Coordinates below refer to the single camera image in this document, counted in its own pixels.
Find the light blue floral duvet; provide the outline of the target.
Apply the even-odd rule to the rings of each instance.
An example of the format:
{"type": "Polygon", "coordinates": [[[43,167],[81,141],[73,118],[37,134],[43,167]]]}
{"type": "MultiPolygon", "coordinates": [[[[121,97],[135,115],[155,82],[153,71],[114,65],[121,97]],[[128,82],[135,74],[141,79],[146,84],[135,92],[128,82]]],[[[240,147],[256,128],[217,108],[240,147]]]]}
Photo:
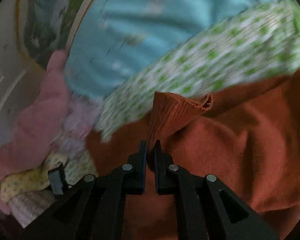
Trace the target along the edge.
{"type": "Polygon", "coordinates": [[[83,96],[108,96],[200,31],[269,1],[93,0],[70,49],[66,83],[83,96]]]}

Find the rust orange knit sweater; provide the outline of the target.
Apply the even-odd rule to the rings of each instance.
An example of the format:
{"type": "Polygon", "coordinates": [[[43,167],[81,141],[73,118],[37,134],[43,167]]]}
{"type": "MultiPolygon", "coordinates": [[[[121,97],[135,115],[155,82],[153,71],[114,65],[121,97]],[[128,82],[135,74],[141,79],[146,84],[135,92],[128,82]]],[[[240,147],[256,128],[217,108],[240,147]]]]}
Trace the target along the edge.
{"type": "Polygon", "coordinates": [[[281,239],[300,219],[300,69],[292,76],[238,85],[201,98],[156,92],[152,109],[109,142],[86,139],[99,175],[157,140],[174,162],[215,174],[258,212],[281,239]]]}

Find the yellow dotted small cloth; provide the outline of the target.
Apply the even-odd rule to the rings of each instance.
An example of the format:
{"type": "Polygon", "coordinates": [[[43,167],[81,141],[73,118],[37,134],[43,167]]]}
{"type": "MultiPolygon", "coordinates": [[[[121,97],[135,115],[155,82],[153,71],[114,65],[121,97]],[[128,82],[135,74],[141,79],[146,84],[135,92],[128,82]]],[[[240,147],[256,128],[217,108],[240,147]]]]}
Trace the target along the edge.
{"type": "Polygon", "coordinates": [[[47,188],[50,185],[48,172],[67,161],[66,155],[51,152],[38,168],[7,176],[0,185],[0,199],[7,203],[21,193],[47,188]]]}

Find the gold framed wall picture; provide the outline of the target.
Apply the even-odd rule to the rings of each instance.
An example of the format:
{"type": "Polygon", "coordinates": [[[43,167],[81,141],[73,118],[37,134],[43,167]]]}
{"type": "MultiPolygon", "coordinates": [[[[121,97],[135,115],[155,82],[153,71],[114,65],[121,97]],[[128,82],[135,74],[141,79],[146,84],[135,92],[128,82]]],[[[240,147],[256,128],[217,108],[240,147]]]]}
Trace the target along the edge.
{"type": "Polygon", "coordinates": [[[22,55],[45,69],[55,50],[69,50],[93,0],[17,0],[16,32],[22,55]]]}

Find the pink floral bed sheet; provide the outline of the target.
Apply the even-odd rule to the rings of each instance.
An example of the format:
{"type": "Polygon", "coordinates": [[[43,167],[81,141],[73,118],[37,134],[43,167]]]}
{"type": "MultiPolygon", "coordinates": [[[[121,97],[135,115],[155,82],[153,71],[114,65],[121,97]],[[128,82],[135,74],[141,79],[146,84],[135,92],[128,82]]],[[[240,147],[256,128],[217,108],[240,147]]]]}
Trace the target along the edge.
{"type": "Polygon", "coordinates": [[[51,143],[53,151],[69,159],[79,159],[85,152],[85,139],[95,126],[103,107],[103,100],[72,94],[68,113],[61,129],[51,143]]]}

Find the green white checked quilt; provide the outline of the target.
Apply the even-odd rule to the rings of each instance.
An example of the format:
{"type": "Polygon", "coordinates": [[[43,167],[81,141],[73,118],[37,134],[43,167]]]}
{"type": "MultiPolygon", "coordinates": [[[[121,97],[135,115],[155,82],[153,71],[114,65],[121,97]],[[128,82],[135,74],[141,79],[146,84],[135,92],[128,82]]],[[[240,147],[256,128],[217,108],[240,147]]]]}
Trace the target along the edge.
{"type": "Polygon", "coordinates": [[[299,67],[300,5],[266,2],[200,32],[98,97],[103,107],[92,130],[109,141],[117,129],[150,111],[156,91],[192,98],[299,67]]]}

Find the white striped cloth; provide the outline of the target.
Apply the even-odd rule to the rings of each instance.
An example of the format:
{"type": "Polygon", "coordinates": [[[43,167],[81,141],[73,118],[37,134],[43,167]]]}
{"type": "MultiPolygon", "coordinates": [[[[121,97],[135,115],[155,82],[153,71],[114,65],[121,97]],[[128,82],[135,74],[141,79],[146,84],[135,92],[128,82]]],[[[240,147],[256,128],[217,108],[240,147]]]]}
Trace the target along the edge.
{"type": "Polygon", "coordinates": [[[54,202],[53,194],[43,190],[18,194],[9,200],[8,205],[18,223],[26,228],[54,202]]]}

